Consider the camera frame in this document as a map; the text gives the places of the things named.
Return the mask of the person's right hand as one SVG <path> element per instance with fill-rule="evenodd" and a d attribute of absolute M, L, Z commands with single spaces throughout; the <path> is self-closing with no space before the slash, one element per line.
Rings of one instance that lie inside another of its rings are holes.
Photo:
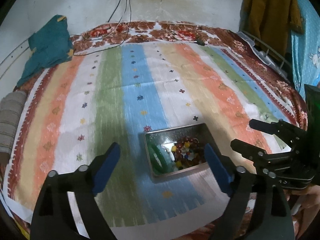
<path fill-rule="evenodd" d="M 287 200 L 289 200 L 291 196 L 303 196 L 303 201 L 300 206 L 302 219 L 300 220 L 299 230 L 296 234 L 296 239 L 299 239 L 303 233 L 306 232 L 319 212 L 319 186 L 311 184 L 304 190 L 284 190 L 284 193 Z"/>

